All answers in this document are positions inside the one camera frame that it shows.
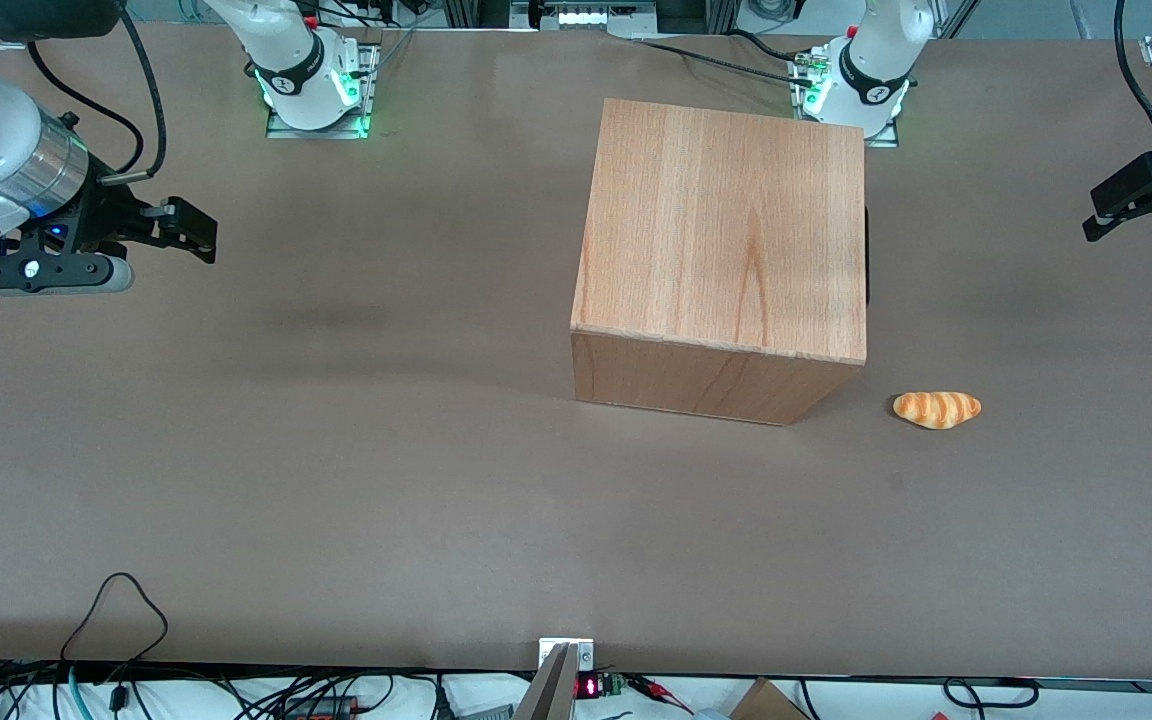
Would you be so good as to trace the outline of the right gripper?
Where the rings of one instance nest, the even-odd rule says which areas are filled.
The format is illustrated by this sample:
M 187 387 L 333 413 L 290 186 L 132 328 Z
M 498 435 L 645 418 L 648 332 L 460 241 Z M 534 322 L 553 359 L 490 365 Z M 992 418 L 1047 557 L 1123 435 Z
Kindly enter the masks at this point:
M 217 220 L 183 197 L 168 197 L 147 206 L 123 190 L 91 190 L 55 213 L 35 217 L 26 206 L 0 195 L 0 238 L 33 223 L 41 223 L 44 232 L 65 225 L 63 238 L 78 245 L 142 242 L 187 251 L 205 264 L 217 262 Z

